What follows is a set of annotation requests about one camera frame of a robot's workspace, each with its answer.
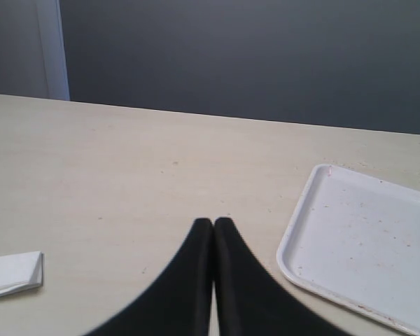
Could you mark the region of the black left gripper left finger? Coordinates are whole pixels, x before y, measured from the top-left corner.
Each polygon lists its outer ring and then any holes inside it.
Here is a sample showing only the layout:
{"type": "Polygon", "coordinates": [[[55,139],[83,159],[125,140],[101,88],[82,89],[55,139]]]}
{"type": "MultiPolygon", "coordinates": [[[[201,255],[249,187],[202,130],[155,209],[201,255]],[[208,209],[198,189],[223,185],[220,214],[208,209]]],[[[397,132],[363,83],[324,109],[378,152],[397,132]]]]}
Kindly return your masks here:
{"type": "Polygon", "coordinates": [[[213,256],[213,224],[198,218],[154,282],[88,335],[208,335],[213,256]]]}

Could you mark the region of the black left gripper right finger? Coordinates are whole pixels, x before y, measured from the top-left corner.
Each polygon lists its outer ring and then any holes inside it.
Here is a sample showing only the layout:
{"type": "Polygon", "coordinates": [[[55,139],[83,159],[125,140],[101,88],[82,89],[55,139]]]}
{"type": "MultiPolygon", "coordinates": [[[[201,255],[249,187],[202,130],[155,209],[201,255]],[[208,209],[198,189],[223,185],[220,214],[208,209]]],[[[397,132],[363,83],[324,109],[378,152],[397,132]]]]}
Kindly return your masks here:
{"type": "Polygon", "coordinates": [[[253,255],[234,221],[214,224],[221,335],[335,335],[336,327],[288,293],[253,255]]]}

